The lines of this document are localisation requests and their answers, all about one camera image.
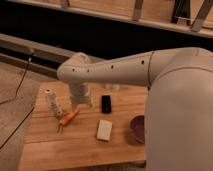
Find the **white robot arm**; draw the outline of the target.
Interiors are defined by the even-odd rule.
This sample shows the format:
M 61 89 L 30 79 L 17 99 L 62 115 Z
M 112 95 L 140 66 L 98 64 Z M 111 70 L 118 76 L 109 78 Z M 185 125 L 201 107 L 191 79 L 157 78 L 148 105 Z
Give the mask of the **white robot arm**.
M 147 87 L 146 171 L 213 171 L 213 52 L 174 48 L 97 63 L 76 53 L 57 77 L 80 97 L 83 83 Z

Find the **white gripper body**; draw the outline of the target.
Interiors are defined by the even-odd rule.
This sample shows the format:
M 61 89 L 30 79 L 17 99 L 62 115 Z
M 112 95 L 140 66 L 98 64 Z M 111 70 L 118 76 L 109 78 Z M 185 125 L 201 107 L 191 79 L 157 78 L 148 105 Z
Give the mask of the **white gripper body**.
M 87 103 L 90 100 L 90 90 L 86 83 L 70 84 L 69 90 L 72 103 Z

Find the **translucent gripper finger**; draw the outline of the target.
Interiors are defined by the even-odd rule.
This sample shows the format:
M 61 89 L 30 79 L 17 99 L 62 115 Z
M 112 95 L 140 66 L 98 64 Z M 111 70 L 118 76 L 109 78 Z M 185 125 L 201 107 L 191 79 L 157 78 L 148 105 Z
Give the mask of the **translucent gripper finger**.
M 93 107 L 92 100 L 87 101 L 86 106 L 92 108 Z
M 72 111 L 75 111 L 77 108 L 78 108 L 78 103 L 76 103 L 76 102 L 72 102 L 71 103 L 71 108 L 72 108 Z

